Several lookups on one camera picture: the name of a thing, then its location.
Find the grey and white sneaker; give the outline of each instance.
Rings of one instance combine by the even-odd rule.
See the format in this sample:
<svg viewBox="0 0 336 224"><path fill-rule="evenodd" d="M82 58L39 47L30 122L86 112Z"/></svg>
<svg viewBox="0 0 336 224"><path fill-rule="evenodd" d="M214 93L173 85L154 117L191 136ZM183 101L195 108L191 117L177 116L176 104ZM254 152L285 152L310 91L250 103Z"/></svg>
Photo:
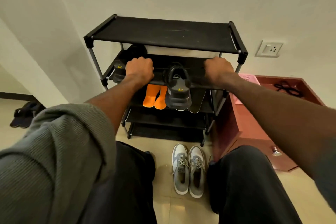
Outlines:
<svg viewBox="0 0 336 224"><path fill-rule="evenodd" d="M183 144L178 143L175 145L172 162L175 191L179 195L184 195L188 192L190 172L188 166L188 150Z"/></svg>
<svg viewBox="0 0 336 224"><path fill-rule="evenodd" d="M200 147L193 146L189 151L190 185L189 192L192 197L200 198L204 191L205 164L204 154Z"/></svg>

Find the power outlet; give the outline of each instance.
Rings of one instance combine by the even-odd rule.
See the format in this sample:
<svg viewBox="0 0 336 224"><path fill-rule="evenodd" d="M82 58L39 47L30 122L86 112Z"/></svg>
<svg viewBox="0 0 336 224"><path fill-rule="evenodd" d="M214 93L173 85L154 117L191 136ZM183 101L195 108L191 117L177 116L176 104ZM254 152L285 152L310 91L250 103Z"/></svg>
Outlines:
<svg viewBox="0 0 336 224"><path fill-rule="evenodd" d="M256 57L269 57L269 58L277 58L280 56L279 51L282 47L283 43L269 43L262 41Z"/></svg>

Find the orange insole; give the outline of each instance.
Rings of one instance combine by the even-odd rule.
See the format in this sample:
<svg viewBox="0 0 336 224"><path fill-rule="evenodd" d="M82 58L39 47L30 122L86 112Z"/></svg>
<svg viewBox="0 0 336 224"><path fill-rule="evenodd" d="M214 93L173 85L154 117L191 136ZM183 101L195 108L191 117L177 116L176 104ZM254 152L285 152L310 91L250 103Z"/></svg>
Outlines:
<svg viewBox="0 0 336 224"><path fill-rule="evenodd" d="M144 107L153 107L155 103L156 95L160 91L160 85L148 84L146 90L146 97L142 105Z"/></svg>
<svg viewBox="0 0 336 224"><path fill-rule="evenodd" d="M167 86L161 86L160 95L154 103L154 106L156 109L162 110L166 108L166 102L165 102L166 91L167 91Z"/></svg>

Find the shoe rack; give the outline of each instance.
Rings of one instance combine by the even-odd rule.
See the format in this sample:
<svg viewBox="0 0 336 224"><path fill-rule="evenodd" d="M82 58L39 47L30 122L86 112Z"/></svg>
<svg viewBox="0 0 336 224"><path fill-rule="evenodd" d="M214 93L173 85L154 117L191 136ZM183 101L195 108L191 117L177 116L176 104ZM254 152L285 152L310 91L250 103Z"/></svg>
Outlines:
<svg viewBox="0 0 336 224"><path fill-rule="evenodd" d="M219 57L222 53L237 54L236 73L248 55L232 21L229 23L174 21L120 17L113 14L88 33L84 40L106 90L108 80L116 83L122 81L123 76L117 77L116 70L121 67L120 64L126 64L130 60L124 52L123 43L218 52ZM95 40L120 43L121 50L105 73L102 73L93 52ZM154 54L146 54L144 57L153 60L154 78L150 84L165 85L162 76L164 68L172 62L179 62L189 73L191 88L206 89L206 94L200 111L191 113L188 110L177 111L168 107L163 110L143 107L146 87L140 89L133 96L121 122L128 139L131 136L142 136L198 142L203 146L229 93L212 85L204 77L203 62L206 59Z"/></svg>

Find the black pants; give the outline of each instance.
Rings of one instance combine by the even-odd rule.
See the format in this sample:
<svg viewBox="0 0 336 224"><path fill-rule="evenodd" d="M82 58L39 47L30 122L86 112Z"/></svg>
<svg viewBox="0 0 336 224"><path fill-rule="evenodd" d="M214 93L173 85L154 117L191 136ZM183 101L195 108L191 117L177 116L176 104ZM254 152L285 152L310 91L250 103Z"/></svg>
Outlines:
<svg viewBox="0 0 336 224"><path fill-rule="evenodd" d="M93 188L79 223L157 223L154 175L150 154L117 142L115 174ZM219 223L301 223L271 163L257 148L231 151L209 166L207 181Z"/></svg>

